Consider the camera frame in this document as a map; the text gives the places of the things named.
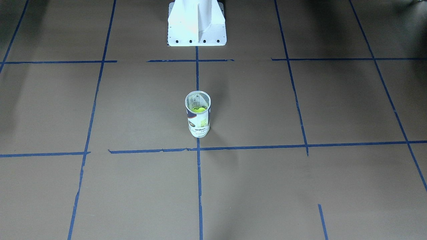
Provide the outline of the white blue tennis ball can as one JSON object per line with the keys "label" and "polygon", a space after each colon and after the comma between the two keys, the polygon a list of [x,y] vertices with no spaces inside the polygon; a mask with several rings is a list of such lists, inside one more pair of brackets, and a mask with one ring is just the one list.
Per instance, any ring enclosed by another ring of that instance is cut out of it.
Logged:
{"label": "white blue tennis ball can", "polygon": [[[207,135],[210,128],[210,96],[204,91],[192,91],[186,96],[184,103],[186,106],[188,128],[191,134],[195,138],[203,138]],[[206,105],[208,109],[202,113],[193,113],[190,109],[197,105]]]}

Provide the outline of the yellow tennis ball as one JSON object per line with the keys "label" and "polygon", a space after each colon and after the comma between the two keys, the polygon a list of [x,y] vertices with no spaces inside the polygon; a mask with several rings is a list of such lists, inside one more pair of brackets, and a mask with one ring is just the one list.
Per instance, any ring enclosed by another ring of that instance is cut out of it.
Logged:
{"label": "yellow tennis ball", "polygon": [[206,111],[207,109],[208,109],[208,107],[206,105],[197,105],[197,106],[191,108],[190,110],[193,113],[197,114],[197,113],[202,113],[202,112]]}

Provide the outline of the white metal mount base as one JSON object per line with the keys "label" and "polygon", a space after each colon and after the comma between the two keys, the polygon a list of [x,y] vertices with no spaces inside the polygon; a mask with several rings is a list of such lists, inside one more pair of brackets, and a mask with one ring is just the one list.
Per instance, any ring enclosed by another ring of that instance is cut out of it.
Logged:
{"label": "white metal mount base", "polygon": [[167,44],[225,46],[224,4],[218,0],[175,0],[169,4]]}

